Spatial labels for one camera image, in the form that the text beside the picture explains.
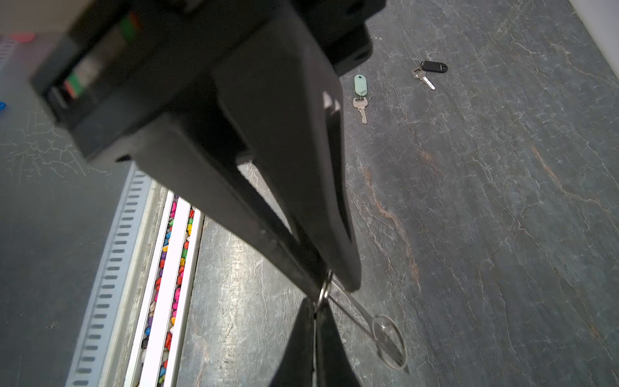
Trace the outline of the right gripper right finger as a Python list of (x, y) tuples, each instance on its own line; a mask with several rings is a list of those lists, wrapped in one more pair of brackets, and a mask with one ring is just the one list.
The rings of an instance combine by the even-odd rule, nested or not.
[(317, 386), (360, 386), (348, 361), (335, 318), (327, 302), (319, 307), (316, 314), (315, 350)]

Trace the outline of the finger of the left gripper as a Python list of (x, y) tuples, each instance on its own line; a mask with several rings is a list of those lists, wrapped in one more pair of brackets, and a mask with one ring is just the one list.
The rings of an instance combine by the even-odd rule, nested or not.
[(285, 211), (341, 283), (358, 290), (339, 79), (289, 4), (242, 4), (233, 29), (242, 39), (213, 71), (219, 103)]
[(233, 134), (220, 119), (165, 113), (121, 137), (119, 154), (131, 156), (158, 182), (251, 245), (316, 302), (325, 265), (238, 170)]

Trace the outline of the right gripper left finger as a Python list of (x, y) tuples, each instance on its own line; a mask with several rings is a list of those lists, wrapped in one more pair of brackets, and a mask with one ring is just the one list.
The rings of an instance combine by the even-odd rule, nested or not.
[(314, 375), (314, 303), (304, 298), (270, 386), (311, 386)]

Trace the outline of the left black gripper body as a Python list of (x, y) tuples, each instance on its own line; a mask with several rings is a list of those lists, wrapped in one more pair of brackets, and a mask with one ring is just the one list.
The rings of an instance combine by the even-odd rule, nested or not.
[(171, 106), (212, 103), (212, 69), (277, 16), (291, 16), (345, 74), (366, 60), (382, 1), (94, 1), (32, 76), (56, 124), (91, 163), (130, 161), (130, 138)]

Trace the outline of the metal ring disc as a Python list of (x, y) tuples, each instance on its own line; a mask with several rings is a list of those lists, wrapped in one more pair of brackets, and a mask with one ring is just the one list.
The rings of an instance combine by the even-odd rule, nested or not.
[(400, 328), (386, 314), (372, 314), (353, 295), (343, 288), (339, 280), (330, 276), (322, 285), (319, 302), (335, 305), (353, 322), (377, 348), (377, 356), (392, 370), (404, 371), (409, 353)]

